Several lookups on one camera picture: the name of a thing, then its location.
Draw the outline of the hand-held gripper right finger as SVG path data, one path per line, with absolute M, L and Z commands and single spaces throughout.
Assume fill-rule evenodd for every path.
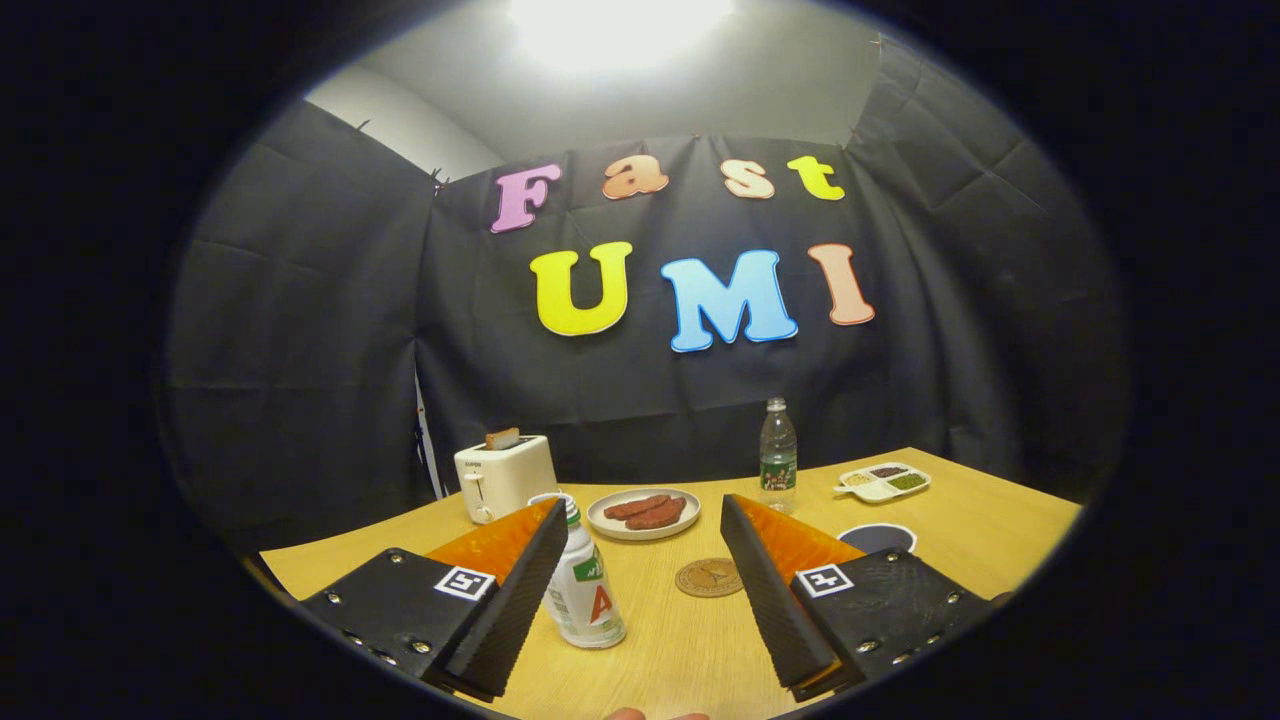
M 719 533 L 780 684 L 797 701 L 915 664 L 993 605 L 900 546 L 867 553 L 741 495 Z

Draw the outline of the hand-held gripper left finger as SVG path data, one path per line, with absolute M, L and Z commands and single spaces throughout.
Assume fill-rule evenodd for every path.
M 428 553 L 388 547 L 301 606 L 383 665 L 490 702 L 564 552 L 567 518 L 552 496 Z

